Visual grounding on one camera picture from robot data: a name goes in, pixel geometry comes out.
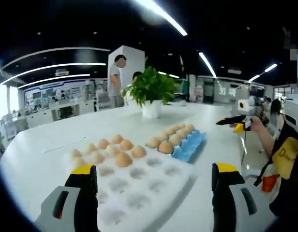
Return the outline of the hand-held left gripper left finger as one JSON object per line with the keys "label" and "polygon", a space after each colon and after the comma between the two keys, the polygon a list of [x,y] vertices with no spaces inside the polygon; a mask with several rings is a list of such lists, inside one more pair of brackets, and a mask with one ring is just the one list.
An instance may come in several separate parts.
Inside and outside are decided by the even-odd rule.
{"label": "hand-held left gripper left finger", "polygon": [[74,169],[42,202],[34,225],[41,232],[97,232],[97,193],[96,166]]}

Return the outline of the person's right hand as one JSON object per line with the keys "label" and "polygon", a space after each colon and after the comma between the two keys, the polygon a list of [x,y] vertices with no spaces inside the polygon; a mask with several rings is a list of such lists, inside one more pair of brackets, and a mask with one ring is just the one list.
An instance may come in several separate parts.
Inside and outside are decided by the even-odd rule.
{"label": "person's right hand", "polygon": [[264,131],[266,127],[263,125],[261,119],[257,116],[252,116],[251,118],[251,131],[260,133]]}

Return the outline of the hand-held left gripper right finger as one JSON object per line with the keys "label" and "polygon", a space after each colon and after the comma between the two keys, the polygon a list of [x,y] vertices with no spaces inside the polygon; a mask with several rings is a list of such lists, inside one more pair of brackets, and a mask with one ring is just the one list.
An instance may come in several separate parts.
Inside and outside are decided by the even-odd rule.
{"label": "hand-held left gripper right finger", "polygon": [[268,199],[236,167],[212,165],[214,232],[264,232],[275,221]]}

